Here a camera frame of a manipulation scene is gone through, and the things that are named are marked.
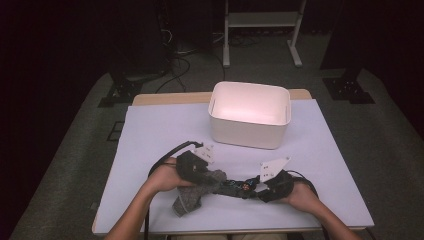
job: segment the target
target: human arm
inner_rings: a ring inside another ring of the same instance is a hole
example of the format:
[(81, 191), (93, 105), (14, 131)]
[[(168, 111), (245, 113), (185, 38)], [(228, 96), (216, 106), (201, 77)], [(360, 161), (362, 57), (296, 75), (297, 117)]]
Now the human arm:
[(318, 197), (312, 192), (308, 185), (295, 182), (292, 193), (281, 199), (297, 210), (307, 212), (315, 216), (327, 229), (333, 240), (359, 240), (357, 234), (350, 230)]
[(175, 158), (169, 158), (165, 163), (159, 166), (140, 187), (125, 212), (106, 235), (106, 240), (137, 239), (150, 203), (158, 192), (193, 185), (179, 177), (175, 169)]

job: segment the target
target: white paper sheet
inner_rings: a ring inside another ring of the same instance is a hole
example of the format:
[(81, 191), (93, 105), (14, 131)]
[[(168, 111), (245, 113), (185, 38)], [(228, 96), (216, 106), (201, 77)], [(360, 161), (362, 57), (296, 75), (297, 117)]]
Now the white paper sheet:
[[(208, 168), (221, 169), (235, 180), (260, 174), (261, 162), (290, 157), (285, 169), (298, 171), (311, 180), (320, 199), (348, 226), (374, 225), (315, 100), (292, 101), (292, 121), (282, 146), (276, 150), (214, 142), (207, 108), (208, 104), (129, 107), (93, 224), (95, 234), (112, 228), (146, 180), (151, 166), (186, 141), (213, 144), (215, 163)], [(200, 209), (179, 218), (171, 208), (176, 197), (177, 191), (173, 190), (154, 198), (150, 208), (151, 233), (320, 227), (313, 216), (285, 204), (213, 194), (202, 197)]]

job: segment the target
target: gray fabric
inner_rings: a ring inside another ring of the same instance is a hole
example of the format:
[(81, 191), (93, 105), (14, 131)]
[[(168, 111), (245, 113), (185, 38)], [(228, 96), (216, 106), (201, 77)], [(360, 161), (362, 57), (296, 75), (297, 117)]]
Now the gray fabric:
[(193, 187), (178, 187), (179, 195), (172, 205), (172, 209), (177, 216), (182, 217), (184, 214), (200, 208), (202, 206), (201, 196), (216, 191), (219, 188), (220, 182), (227, 180), (227, 175), (221, 170), (206, 172), (204, 174), (217, 180), (217, 183), (198, 184)]

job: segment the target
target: white plastic bracket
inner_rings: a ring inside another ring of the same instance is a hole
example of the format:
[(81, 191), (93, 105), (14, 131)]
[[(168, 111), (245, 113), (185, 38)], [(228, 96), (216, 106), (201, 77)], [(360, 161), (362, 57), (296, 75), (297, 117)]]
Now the white plastic bracket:
[(284, 169), (284, 166), (289, 161), (290, 157), (286, 157), (261, 163), (260, 181), (266, 182), (270, 179), (273, 179), (275, 176), (277, 176), (278, 173), (281, 172), (281, 170)]
[(213, 160), (213, 145), (204, 145), (203, 147), (196, 148), (193, 150), (193, 153), (210, 164), (215, 162)]

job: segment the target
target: white box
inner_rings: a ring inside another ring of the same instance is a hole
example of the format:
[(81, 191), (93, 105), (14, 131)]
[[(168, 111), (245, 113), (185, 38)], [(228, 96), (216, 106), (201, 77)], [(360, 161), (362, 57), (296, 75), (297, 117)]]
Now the white box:
[(215, 141), (276, 149), (291, 119), (290, 93), (277, 86), (219, 82), (208, 112)]

